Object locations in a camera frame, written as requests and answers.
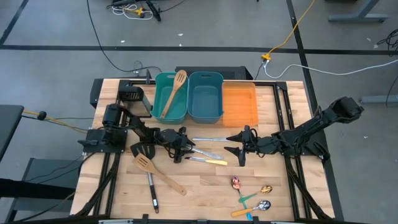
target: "spoon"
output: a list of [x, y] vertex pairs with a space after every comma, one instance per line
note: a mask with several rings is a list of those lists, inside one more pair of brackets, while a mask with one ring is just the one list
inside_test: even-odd
[[[241, 194], [241, 191], [240, 191], [240, 189], [241, 189], [241, 181], [237, 177], [233, 177], [232, 180], [231, 180], [231, 184], [232, 184], [232, 188], [238, 191], [239, 199], [241, 199], [242, 198], [242, 194]], [[248, 209], [248, 207], [246, 206], [246, 204], [244, 202], [243, 202], [243, 208], [244, 209]], [[247, 212], [246, 216], [247, 216], [249, 221], [253, 220], [253, 217], [251, 216], [251, 214], [249, 212]]]
[[248, 195], [248, 196], [246, 196], [246, 197], [241, 197], [241, 198], [239, 199], [239, 203], [243, 203], [243, 202], [246, 201], [247, 199], [252, 198], [252, 197], [256, 196], [256, 195], [259, 194], [259, 193], [268, 194], [268, 193], [271, 192], [271, 191], [272, 191], [272, 187], [271, 187], [271, 186], [269, 186], [269, 185], [263, 186], [263, 187], [261, 187], [261, 190], [258, 191], [258, 192], [256, 192], [256, 193], [251, 194], [251, 195]]
[[237, 212], [233, 212], [233, 213], [231, 213], [231, 216], [232, 217], [238, 217], [240, 215], [243, 215], [243, 214], [245, 214], [247, 212], [251, 212], [251, 211], [254, 211], [254, 210], [266, 211], [270, 207], [271, 207], [271, 203], [269, 201], [267, 201], [267, 200], [263, 200], [263, 201], [260, 201], [259, 206], [254, 207], [254, 208], [248, 208], [248, 209], [240, 210], [240, 211], [237, 211]]
[[169, 96], [169, 99], [167, 100], [166, 105], [164, 106], [164, 109], [163, 109], [162, 114], [160, 115], [160, 118], [166, 117], [166, 114], [169, 111], [169, 107], [173, 102], [175, 93], [185, 83], [186, 79], [187, 79], [187, 72], [184, 70], [179, 70], [177, 72], [177, 74], [175, 74], [174, 82], [173, 82], [173, 90]]

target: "gray floor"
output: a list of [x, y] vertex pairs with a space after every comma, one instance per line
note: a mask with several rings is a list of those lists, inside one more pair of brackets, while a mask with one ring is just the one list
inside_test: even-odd
[[[22, 0], [0, 1], [0, 29], [5, 30]], [[115, 16], [105, 6], [109, 0], [91, 0], [91, 10], [103, 45], [274, 47], [291, 31], [285, 1], [187, 0], [163, 21], [132, 21]], [[162, 8], [178, 0], [159, 1]], [[300, 16], [311, 0], [293, 0]], [[330, 24], [327, 15], [352, 12], [354, 3], [317, 1], [300, 25], [306, 49], [373, 50], [374, 44], [396, 29], [398, 3], [381, 1], [374, 12], [388, 13], [383, 24]], [[86, 12], [85, 1], [31, 0], [9, 35], [7, 45], [94, 45], [96, 40]], [[296, 48], [291, 39], [285, 48]], [[381, 45], [375, 50], [385, 50]], [[176, 66], [246, 66], [252, 74], [260, 64], [259, 53], [238, 52], [108, 52], [121, 68], [132, 68], [140, 60], [163, 71]], [[311, 67], [347, 72], [386, 63], [397, 56], [307, 55]], [[0, 50], [0, 103], [20, 104], [32, 111], [45, 110], [49, 116], [93, 116], [89, 93], [94, 78], [130, 77], [115, 70], [98, 51], [15, 51]], [[297, 54], [272, 54], [268, 72], [278, 75]], [[385, 95], [398, 74], [398, 63], [356, 75], [336, 77], [312, 72], [319, 104], [328, 106], [341, 96], [358, 100], [365, 95]], [[259, 79], [268, 78], [261, 72]], [[300, 68], [291, 68], [281, 80], [303, 80]], [[398, 151], [396, 150], [396, 108], [363, 105], [362, 117], [349, 125], [336, 124], [326, 130], [341, 206], [347, 221], [397, 223]], [[70, 121], [87, 128], [90, 121]], [[0, 176], [21, 179], [30, 157], [76, 159], [84, 135], [49, 123], [23, 119], [6, 156]], [[0, 221], [11, 200], [0, 200]], [[29, 213], [19, 214], [19, 218]], [[62, 217], [50, 213], [39, 218]]]

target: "teal basket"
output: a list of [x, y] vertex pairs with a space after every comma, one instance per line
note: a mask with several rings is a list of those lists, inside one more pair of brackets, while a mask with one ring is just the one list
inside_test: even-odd
[[151, 115], [164, 124], [181, 124], [187, 113], [188, 79], [177, 90], [165, 118], [160, 118], [173, 90], [175, 72], [160, 73], [155, 77], [155, 103]]
[[194, 72], [188, 82], [188, 113], [192, 120], [216, 123], [223, 115], [223, 76], [217, 72]]

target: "slotted wooden spatula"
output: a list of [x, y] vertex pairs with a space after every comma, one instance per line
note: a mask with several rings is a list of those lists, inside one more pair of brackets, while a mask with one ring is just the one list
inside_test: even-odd
[[178, 193], [182, 195], [187, 194], [187, 190], [185, 190], [181, 185], [178, 183], [174, 182], [172, 179], [168, 178], [161, 172], [159, 172], [155, 165], [150, 161], [150, 159], [146, 158], [146, 156], [142, 155], [141, 153], [134, 158], [132, 161], [138, 168], [142, 169], [143, 171], [146, 172], [151, 172], [155, 174], [157, 177], [159, 177], [161, 180], [163, 180], [166, 184], [169, 184], [174, 190], [176, 190]]
[[167, 103], [164, 106], [164, 109], [163, 109], [162, 114], [160, 115], [160, 118], [166, 117], [166, 114], [169, 111], [169, 107], [173, 102], [175, 93], [184, 84], [186, 79], [187, 79], [187, 72], [184, 70], [179, 70], [177, 72], [177, 74], [175, 74], [172, 93], [170, 94], [169, 99], [167, 100]]

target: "utensil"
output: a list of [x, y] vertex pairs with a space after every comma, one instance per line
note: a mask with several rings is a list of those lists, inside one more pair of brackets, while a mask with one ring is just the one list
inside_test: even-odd
[[208, 160], [208, 159], [204, 159], [204, 158], [200, 158], [200, 157], [188, 156], [185, 159], [190, 159], [190, 160], [198, 161], [198, 162], [208, 162], [208, 163], [218, 164], [218, 165], [223, 165], [223, 166], [227, 166], [228, 165], [227, 161], [214, 161], [214, 160]]
[[226, 138], [193, 138], [194, 141], [221, 141], [221, 142], [230, 142]]
[[260, 190], [260, 191], [254, 193], [254, 194], [245, 196], [245, 197], [243, 197], [243, 198], [240, 198], [240, 199], [239, 199], [239, 203], [243, 203], [243, 202], [246, 201], [247, 199], [249, 199], [249, 198], [251, 198], [251, 197], [254, 197], [254, 196], [256, 196], [256, 195], [259, 194], [259, 193], [268, 194], [268, 193], [271, 192], [271, 191], [272, 191], [272, 187], [271, 187], [271, 186], [269, 186], [269, 185], [263, 186], [263, 187], [261, 187], [261, 190]]
[[[152, 159], [155, 156], [155, 146], [153, 144], [137, 143], [132, 145], [130, 149], [134, 157], [140, 153], [145, 155], [148, 159]], [[159, 213], [159, 204], [156, 198], [154, 180], [150, 172], [147, 172], [147, 176], [150, 188], [150, 196], [152, 197], [152, 204], [154, 205], [155, 212]]]
[[185, 149], [186, 150], [192, 150], [194, 152], [202, 153], [203, 155], [211, 157], [211, 158], [214, 158], [214, 159], [224, 159], [224, 157], [222, 157], [222, 156], [219, 156], [219, 155], [217, 155], [215, 153], [212, 153], [212, 152], [206, 152], [206, 151], [200, 150], [200, 149], [196, 148], [195, 146], [192, 146], [192, 148], [186, 147]]
[[169, 107], [173, 102], [175, 93], [184, 84], [186, 79], [187, 79], [187, 72], [184, 70], [179, 70], [177, 74], [175, 74], [172, 93], [169, 96], [169, 100], [167, 100], [167, 103], [163, 109], [162, 114], [160, 115], [160, 118], [166, 117], [166, 114], [169, 111]]
[[171, 186], [174, 190], [176, 190], [178, 193], [182, 194], [182, 195], [186, 195], [187, 194], [187, 190], [185, 190], [181, 185], [179, 185], [178, 183], [174, 182], [172, 179], [168, 178], [167, 176], [165, 176], [164, 174], [162, 174], [161, 172], [159, 172], [159, 170], [156, 169], [155, 165], [152, 163], [152, 161], [150, 161], [150, 159], [146, 158], [146, 156], [142, 155], [141, 153], [138, 154], [136, 156], [136, 158], [134, 158], [132, 160], [132, 162], [138, 166], [138, 168], [142, 169], [143, 171], [146, 172], [151, 172], [153, 174], [155, 174], [157, 177], [159, 177], [161, 180], [163, 180], [166, 184], [168, 184], [169, 186]]
[[240, 210], [240, 211], [237, 211], [237, 212], [233, 212], [233, 213], [231, 213], [231, 216], [232, 217], [238, 217], [240, 215], [243, 215], [243, 214], [245, 214], [247, 212], [251, 212], [251, 211], [254, 211], [254, 210], [266, 211], [270, 207], [271, 207], [271, 203], [269, 201], [262, 200], [262, 201], [260, 201], [259, 206], [253, 207], [253, 208], [247, 208], [247, 209]]
[[[231, 180], [231, 185], [232, 188], [238, 191], [239, 194], [239, 198], [242, 198], [242, 194], [241, 194], [241, 181], [237, 178], [237, 177], [233, 177]], [[248, 207], [246, 206], [246, 204], [243, 202], [243, 208], [244, 209], [248, 209]], [[253, 217], [251, 216], [250, 212], [247, 212], [246, 217], [248, 218], [249, 221], [253, 220]]]

